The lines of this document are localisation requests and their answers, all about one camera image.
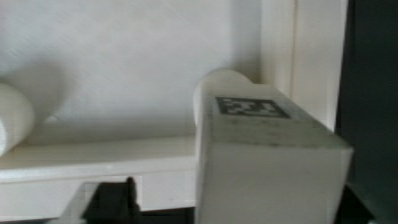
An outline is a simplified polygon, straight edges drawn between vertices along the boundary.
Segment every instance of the white panel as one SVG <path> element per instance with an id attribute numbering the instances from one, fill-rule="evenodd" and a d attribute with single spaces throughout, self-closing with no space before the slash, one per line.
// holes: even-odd
<path id="1" fill-rule="evenodd" d="M 194 133 L 201 77 L 222 67 L 258 75 L 260 0 L 0 4 L 2 81 L 45 121 L 31 144 Z"/>
<path id="2" fill-rule="evenodd" d="M 0 158 L 0 183 L 196 168 L 194 138 L 18 147 Z"/>
<path id="3" fill-rule="evenodd" d="M 347 0 L 263 0 L 261 81 L 334 129 Z"/>

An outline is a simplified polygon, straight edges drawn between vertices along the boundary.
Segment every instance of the rounded white object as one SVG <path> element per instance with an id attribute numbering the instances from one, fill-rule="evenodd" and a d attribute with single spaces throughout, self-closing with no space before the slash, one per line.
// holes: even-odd
<path id="1" fill-rule="evenodd" d="M 253 81 L 246 77 L 242 73 L 230 69 L 219 69 L 210 74 L 201 80 L 201 83 L 196 88 L 196 93 L 194 93 L 194 118 L 196 118 L 196 125 L 199 124 L 199 114 L 201 114 L 201 97 L 203 97 L 203 92 L 206 92 L 206 85 L 217 85 L 222 83 L 244 83 L 249 84 Z"/>
<path id="2" fill-rule="evenodd" d="M 34 107 L 22 92 L 0 83 L 0 156 L 34 128 Z"/>

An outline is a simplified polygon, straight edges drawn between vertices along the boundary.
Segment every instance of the qr-like tag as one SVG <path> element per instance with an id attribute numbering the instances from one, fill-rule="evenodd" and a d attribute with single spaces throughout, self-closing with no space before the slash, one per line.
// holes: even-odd
<path id="1" fill-rule="evenodd" d="M 217 103 L 226 115 L 290 118 L 272 100 L 217 97 Z"/>

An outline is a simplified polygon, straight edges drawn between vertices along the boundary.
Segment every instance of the white wall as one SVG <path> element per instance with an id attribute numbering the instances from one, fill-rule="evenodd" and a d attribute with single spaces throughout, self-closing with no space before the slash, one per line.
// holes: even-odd
<path id="1" fill-rule="evenodd" d="M 260 6 L 261 0 L 2 0 L 0 77 L 34 102 L 31 144 L 194 132 L 199 79 L 224 67 L 258 77 Z"/>

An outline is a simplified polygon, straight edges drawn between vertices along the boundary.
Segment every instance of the white door frame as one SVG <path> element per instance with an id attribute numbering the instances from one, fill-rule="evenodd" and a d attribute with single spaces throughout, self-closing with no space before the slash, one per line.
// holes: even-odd
<path id="1" fill-rule="evenodd" d="M 349 0 L 263 0 L 261 83 L 334 129 Z"/>

